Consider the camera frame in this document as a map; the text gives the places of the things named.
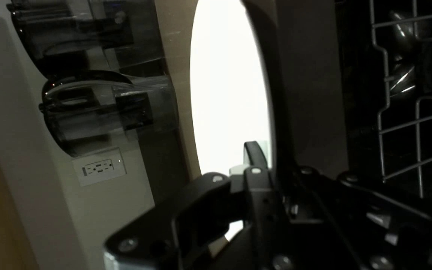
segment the black grid panel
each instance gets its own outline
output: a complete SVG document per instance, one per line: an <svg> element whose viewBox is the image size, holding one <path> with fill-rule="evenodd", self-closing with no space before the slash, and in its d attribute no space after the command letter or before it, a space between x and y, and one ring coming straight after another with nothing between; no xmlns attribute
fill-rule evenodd
<svg viewBox="0 0 432 270"><path fill-rule="evenodd" d="M418 197L432 199L432 2L388 5L369 0L369 14L370 40L381 55L384 76L384 104L376 116L381 181L390 184L397 182L399 176L411 175L417 182ZM400 107L412 116L399 119ZM399 149L400 145L409 145L405 154L411 163L391 169L388 139L396 134L403 134L396 142Z"/></svg>
<svg viewBox="0 0 432 270"><path fill-rule="evenodd" d="M432 200L432 0L346 0L336 14L351 167Z"/></svg>

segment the metal grille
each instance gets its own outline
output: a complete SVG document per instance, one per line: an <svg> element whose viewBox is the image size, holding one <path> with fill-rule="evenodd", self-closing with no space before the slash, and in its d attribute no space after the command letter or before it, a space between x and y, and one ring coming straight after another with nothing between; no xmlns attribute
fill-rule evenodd
<svg viewBox="0 0 432 270"><path fill-rule="evenodd" d="M394 67L400 68L400 64L405 62L405 55L421 55L421 49L424 47L427 53L426 59L430 59L432 64L432 34L427 34L427 28L432 25L432 11L427 13L420 4L420 0L409 0L406 2L406 11L405 16L400 16L394 13L391 8L385 7L381 8L378 5L378 0L369 0L369 13L370 13L370 40L373 49L381 56L382 64L382 76L384 76L384 103L381 110L378 112L378 148L379 148L379 166L381 166L381 181L382 184L390 184L393 181L397 181L397 178L411 175L417 178L417 194L420 199L426 199L429 196L427 187L432 187L432 178L424 175L426 167L432 166L432 152L430 157L424 154L424 149L430 148L430 140L426 140L424 134L430 134L432 131L427 131L427 124L432 124L432 110L424 110L424 107L429 104L432 107L432 68L427 70L426 76L427 80L423 83L424 86L418 83L408 83L409 77L415 82L418 80L418 76L414 74L414 70L418 70L418 65L408 65L403 73L397 73ZM384 34L396 34L399 35L399 44L397 41L391 44L384 41ZM403 110L409 110L411 118L403 119L400 124L394 124L390 121L388 116L391 116L391 110L402 107L400 103L397 103L397 95L408 95L412 92L415 97L414 100L406 100ZM405 163L403 166L394 169L388 169L388 154L387 154L387 142L388 137L405 133L409 134L408 137L409 145L412 146L409 163Z"/></svg>

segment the white light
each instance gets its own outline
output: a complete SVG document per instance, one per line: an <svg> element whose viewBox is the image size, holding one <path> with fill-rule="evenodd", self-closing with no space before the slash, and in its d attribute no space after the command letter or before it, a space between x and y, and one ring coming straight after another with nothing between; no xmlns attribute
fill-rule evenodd
<svg viewBox="0 0 432 270"><path fill-rule="evenodd" d="M190 100L201 173L243 164L243 143L270 146L267 80L246 8L199 0L190 43ZM265 148L268 164L271 149Z"/></svg>
<svg viewBox="0 0 432 270"><path fill-rule="evenodd" d="M228 242L231 242L231 239L234 239L241 230L243 230L243 223L241 221L237 221L237 223L231 223L229 224L229 230L228 233L225 235L225 239Z"/></svg>

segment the machine part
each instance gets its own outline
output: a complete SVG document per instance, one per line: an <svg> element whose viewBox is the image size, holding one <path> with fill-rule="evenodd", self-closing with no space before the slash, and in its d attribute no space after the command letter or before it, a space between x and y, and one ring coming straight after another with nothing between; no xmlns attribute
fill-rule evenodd
<svg viewBox="0 0 432 270"><path fill-rule="evenodd" d="M267 169L267 160L256 142L244 143L244 158L249 166Z"/></svg>
<svg viewBox="0 0 432 270"><path fill-rule="evenodd" d="M432 268L432 206L382 185L333 182L313 175L291 179L301 187L291 200L298 203L298 212L318 211L291 223L268 172L259 169L261 175L253 175L255 169L249 167L243 178L202 176L111 236L106 253L124 268L154 270ZM366 214L375 209L394 218L384 227L367 223ZM240 235L216 259L207 259L207 245L238 220L244 223ZM388 235L397 239L391 247ZM139 245L121 253L118 247L127 239L138 239Z"/></svg>
<svg viewBox="0 0 432 270"><path fill-rule="evenodd" d="M52 139L70 157L177 128L168 77L129 80L106 71L58 76L45 85L39 109Z"/></svg>
<svg viewBox="0 0 432 270"><path fill-rule="evenodd" d="M385 83L384 83L384 88L385 88L385 103L384 103L384 107L379 110L378 113L378 145L379 145L379 170L381 170L381 179L384 184L390 182L391 179L396 179L402 175L409 175L409 173L415 173L417 176L417 194L420 199L426 199L427 197L427 193L426 193L426 188L427 188L427 184L424 184L424 167L432 164L432 157L424 157L424 146L423 146L423 127L424 124L427 124L429 121L432 121L432 113L430 115L424 115L423 113L423 107L429 103L432 103L432 94L426 94L426 95L420 95L417 97L417 100L414 100L414 121L409 121L406 124L399 124L399 125L393 125L393 127L387 127L384 125L384 122L387 122L387 115L388 112L391 110L391 107L396 109L396 106L390 101L390 97L391 97L391 89L394 89L394 86L397 86L397 83L391 88L390 83L388 83L388 79L390 79L390 59L387 58L388 56L388 49L384 49L379 46L379 41L378 41L378 35L376 32L379 29L384 29L384 28L397 28L400 26L399 22L385 22L385 23L376 23L375 19L378 17L378 10L375 8L375 4L376 0L369 0L369 8L370 8L370 28L372 28L372 44L373 44L373 49L376 52L379 52L381 55L381 59L382 59L382 71L385 73L384 74L384 79ZM418 2L417 0L412 0L412 14L411 14L411 20L406 20L408 23L414 23L414 25L427 25L429 19L426 17L420 17L418 16ZM414 37L420 37L418 34L418 29L412 29L411 31ZM411 83L405 83L403 88L400 89L408 89L408 88L412 88L414 85ZM388 170L388 163L387 163L387 145L385 145L385 140L388 136L391 134L397 134L406 128L412 128L414 130L414 137L415 137L415 163L412 163L411 166L405 166L402 169L397 169L397 170Z"/></svg>
<svg viewBox="0 0 432 270"><path fill-rule="evenodd" d="M154 22L145 17L145 20L139 20L138 25L133 26L124 8L124 2L106 4L103 7L105 17L102 17L100 14L88 16L91 11L73 13L66 2L36 4L12 0L12 4L7 5L21 44L36 68L46 79L91 70L91 58L94 58L94 55L91 58L88 55L94 50L99 53L97 58L103 59L105 50L130 47L133 52L142 55L138 61L130 59L133 65L154 59L154 55L144 55L147 50L138 50L139 46L135 46L132 38L133 28L139 31L141 28L154 25Z"/></svg>

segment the black plastic part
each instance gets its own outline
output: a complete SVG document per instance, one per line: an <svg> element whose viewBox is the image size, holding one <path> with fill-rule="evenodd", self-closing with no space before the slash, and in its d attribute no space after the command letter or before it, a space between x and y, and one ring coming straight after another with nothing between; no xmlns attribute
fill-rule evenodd
<svg viewBox="0 0 432 270"><path fill-rule="evenodd" d="M267 160L256 142L244 143L244 152L249 160L249 166L267 169Z"/></svg>
<svg viewBox="0 0 432 270"><path fill-rule="evenodd" d="M139 220L126 226L105 244L106 251L118 263L145 269L174 270L189 268L199 256L205 254L207 244L220 238L229 221L220 217L220 200L229 196L231 182L222 175L205 175L187 187L177 197L157 206ZM121 253L120 244L136 239L138 248Z"/></svg>
<svg viewBox="0 0 432 270"><path fill-rule="evenodd" d="M244 172L246 197L250 208L250 226L255 260L259 268L271 268L277 256L294 262L289 221L280 196L273 190L268 172L250 167Z"/></svg>
<svg viewBox="0 0 432 270"><path fill-rule="evenodd" d="M153 124L147 94L115 97L115 104L102 106L91 89L93 85L99 83L117 88L132 86L127 77L108 71L61 74L51 77L43 86L39 110L54 142L70 157L111 148L109 131L106 134L103 131L115 125L127 133L141 131ZM69 119L84 119L84 124L70 127L67 131ZM70 140L66 139L66 133L87 133L87 137Z"/></svg>

